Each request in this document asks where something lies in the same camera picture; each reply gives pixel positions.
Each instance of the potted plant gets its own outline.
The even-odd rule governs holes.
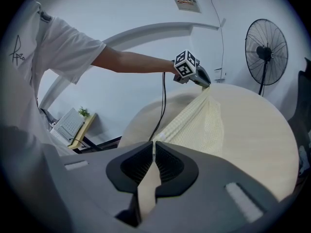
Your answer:
[[[79,114],[81,115],[81,116],[83,116],[84,118],[87,118],[87,117],[89,117],[89,112],[87,112],[87,109],[84,109],[82,106],[81,106],[81,108],[79,109]]]

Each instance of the round table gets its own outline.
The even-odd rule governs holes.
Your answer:
[[[170,93],[157,133],[201,92],[202,88],[196,86]],[[221,107],[225,133],[222,158],[262,183],[279,201],[290,195],[298,174],[298,150],[283,115],[265,98],[238,86],[213,83],[210,95]],[[119,147],[148,141],[159,121],[161,101],[138,112],[125,129]]]

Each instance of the poster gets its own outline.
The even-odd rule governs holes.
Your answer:
[[[178,3],[194,5],[193,0],[177,0]]]

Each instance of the wire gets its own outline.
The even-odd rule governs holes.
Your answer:
[[[164,116],[164,112],[165,112],[165,108],[166,108],[166,87],[165,87],[165,72],[162,73],[162,107],[161,107],[161,117],[159,122],[157,123],[154,131],[152,132],[149,141],[152,140],[152,138],[154,137],[155,132],[158,130],[159,126],[160,126],[160,122]]]
[[[79,140],[77,140],[77,139],[75,139],[75,138],[69,138],[69,141],[70,140],[74,140],[74,141],[78,141],[78,142],[80,142]]]
[[[222,56],[222,71],[220,72],[220,79],[222,79],[222,76],[223,76],[223,62],[224,62],[224,37],[223,37],[223,29],[222,29],[222,24],[220,22],[220,19],[219,19],[219,16],[218,16],[218,13],[217,13],[217,10],[213,4],[213,0],[210,0],[212,2],[212,5],[214,7],[214,10],[216,12],[216,15],[217,15],[217,18],[218,18],[218,21],[219,21],[219,27],[220,27],[220,32],[222,33],[222,43],[223,43],[223,56]]]

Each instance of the standing fan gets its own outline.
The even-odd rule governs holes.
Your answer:
[[[252,77],[264,85],[277,82],[288,61],[287,43],[281,30],[271,21],[259,19],[249,27],[245,39],[245,55]]]

